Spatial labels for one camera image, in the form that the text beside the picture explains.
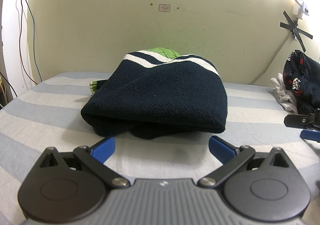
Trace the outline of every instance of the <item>white cloth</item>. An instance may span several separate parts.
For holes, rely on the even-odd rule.
[[[276,88],[275,96],[282,107],[284,107],[284,109],[288,112],[298,114],[297,100],[291,91],[285,89],[282,74],[278,73],[278,78],[271,78],[270,81]]]

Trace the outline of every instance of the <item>folded clothing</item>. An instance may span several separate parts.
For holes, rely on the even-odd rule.
[[[286,90],[282,74],[278,73],[278,77],[271,78],[270,81],[275,86],[275,96],[277,97],[282,107],[287,112],[298,114],[297,100],[291,91]]]
[[[153,48],[153,49],[147,49],[146,51],[156,52],[164,57],[175,59],[179,57],[180,55],[171,49],[166,48]],[[91,81],[90,82],[90,90],[92,94],[94,94],[107,80],[97,80],[97,81]]]
[[[288,57],[283,71],[285,88],[297,100],[298,114],[314,113],[320,108],[320,64],[302,51],[295,50]]]
[[[221,133],[227,94],[212,63],[196,55],[126,54],[81,110],[98,135],[152,139],[186,131]]]

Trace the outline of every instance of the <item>white wall corner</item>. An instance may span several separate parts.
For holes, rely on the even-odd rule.
[[[21,34],[21,56],[25,69],[33,78],[27,43],[27,15],[28,7],[25,0],[23,4],[22,34]],[[8,81],[15,89],[17,95],[34,87],[34,83],[24,73],[19,54],[21,3],[20,0],[3,0],[2,5],[2,41],[4,64]]]

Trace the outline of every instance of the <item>navy blue beanie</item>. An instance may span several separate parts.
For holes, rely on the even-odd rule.
[[[98,135],[130,131],[152,139],[187,131],[221,133],[227,95],[212,63],[200,56],[174,60],[158,53],[126,54],[81,110]]]

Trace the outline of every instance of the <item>blue gripper pad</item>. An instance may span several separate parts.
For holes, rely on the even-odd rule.
[[[300,138],[320,142],[320,132],[316,130],[304,129],[300,132]]]
[[[109,138],[103,140],[94,149],[91,150],[90,155],[98,160],[100,163],[104,163],[115,151],[116,142],[115,138]]]
[[[222,164],[227,163],[230,159],[236,156],[235,147],[217,136],[212,136],[209,139],[209,151]]]

